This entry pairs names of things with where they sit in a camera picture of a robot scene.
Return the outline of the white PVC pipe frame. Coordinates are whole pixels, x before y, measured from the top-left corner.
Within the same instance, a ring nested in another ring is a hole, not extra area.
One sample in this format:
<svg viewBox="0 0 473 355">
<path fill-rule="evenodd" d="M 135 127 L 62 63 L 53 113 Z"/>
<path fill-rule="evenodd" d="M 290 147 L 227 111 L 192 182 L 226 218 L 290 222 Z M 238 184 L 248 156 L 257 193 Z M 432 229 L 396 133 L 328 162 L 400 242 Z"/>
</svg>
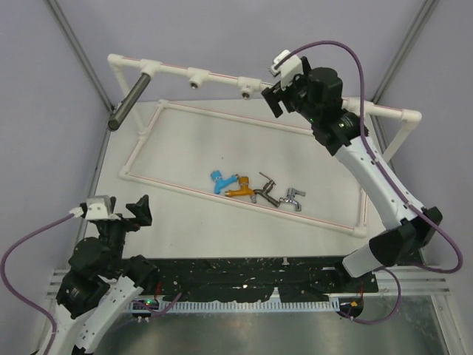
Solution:
<svg viewBox="0 0 473 355">
<path fill-rule="evenodd" d="M 137 142 L 119 171 L 123 180 L 364 238 L 373 203 L 357 180 L 313 139 L 310 129 L 221 110 L 161 100 L 150 116 L 132 110 Z M 275 208 L 263 197 L 214 194 L 210 174 L 248 176 L 257 188 L 264 170 L 276 190 L 301 187 L 309 202 Z"/>
</svg>

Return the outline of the dark long-spout faucet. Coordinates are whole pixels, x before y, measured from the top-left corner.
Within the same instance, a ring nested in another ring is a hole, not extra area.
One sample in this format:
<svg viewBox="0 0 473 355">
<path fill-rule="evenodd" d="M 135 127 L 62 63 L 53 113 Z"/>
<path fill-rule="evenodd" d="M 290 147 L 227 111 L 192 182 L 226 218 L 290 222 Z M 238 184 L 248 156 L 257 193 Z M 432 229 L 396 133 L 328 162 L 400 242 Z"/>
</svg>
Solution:
<svg viewBox="0 0 473 355">
<path fill-rule="evenodd" d="M 120 106 L 115 110 L 115 113 L 111 116 L 108 122 L 108 128 L 111 132 L 117 131 L 126 117 L 132 111 L 134 105 L 141 97 L 147 86 L 151 81 L 151 76 L 142 73 L 135 85 L 130 89 L 129 93 L 121 101 Z"/>
</svg>

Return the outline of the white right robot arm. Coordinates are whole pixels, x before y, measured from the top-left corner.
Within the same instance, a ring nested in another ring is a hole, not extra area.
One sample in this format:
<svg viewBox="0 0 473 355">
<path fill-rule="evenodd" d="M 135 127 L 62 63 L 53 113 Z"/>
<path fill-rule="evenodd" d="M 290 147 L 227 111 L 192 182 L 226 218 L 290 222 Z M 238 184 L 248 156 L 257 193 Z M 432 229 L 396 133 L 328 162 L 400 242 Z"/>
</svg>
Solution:
<svg viewBox="0 0 473 355">
<path fill-rule="evenodd" d="M 375 151 L 361 118 L 344 106 L 343 82 L 331 68 L 311 68 L 307 58 L 282 52 L 270 73 L 279 81 L 262 91 L 275 117 L 297 112 L 310 124 L 315 139 L 335 157 L 367 194 L 385 230 L 336 266 L 334 282 L 342 291 L 352 291 L 361 276 L 393 266 L 423 248 L 442 221 L 439 209 L 426 208 L 411 196 Z"/>
</svg>

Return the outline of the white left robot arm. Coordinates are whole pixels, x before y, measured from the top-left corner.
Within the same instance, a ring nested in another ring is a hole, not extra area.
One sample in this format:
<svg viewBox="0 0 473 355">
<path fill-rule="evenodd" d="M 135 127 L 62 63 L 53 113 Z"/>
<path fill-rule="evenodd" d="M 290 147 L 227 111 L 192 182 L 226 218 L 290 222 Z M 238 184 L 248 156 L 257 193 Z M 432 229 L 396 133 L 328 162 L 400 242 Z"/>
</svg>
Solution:
<svg viewBox="0 0 473 355">
<path fill-rule="evenodd" d="M 39 354 L 93 354 L 126 306 L 150 294 L 160 281 L 156 265 L 142 255 L 125 260 L 126 236 L 152 224 L 149 196 L 126 204 L 131 216 L 115 212 L 113 196 L 95 196 L 71 212 L 95 225 L 72 252 L 54 302 L 50 338 Z"/>
</svg>

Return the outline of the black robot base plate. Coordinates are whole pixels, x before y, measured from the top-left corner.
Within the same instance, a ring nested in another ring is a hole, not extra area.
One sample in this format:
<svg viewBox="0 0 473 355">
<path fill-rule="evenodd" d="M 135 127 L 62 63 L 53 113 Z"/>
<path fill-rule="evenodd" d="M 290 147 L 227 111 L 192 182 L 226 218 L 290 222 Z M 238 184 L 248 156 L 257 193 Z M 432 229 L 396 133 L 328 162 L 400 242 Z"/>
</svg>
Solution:
<svg viewBox="0 0 473 355">
<path fill-rule="evenodd" d="M 351 279 L 340 257 L 161 258 L 150 261 L 158 278 L 143 294 L 166 301 L 267 302 L 278 292 L 282 302 L 327 300 L 329 294 L 378 292 L 374 274 Z"/>
</svg>

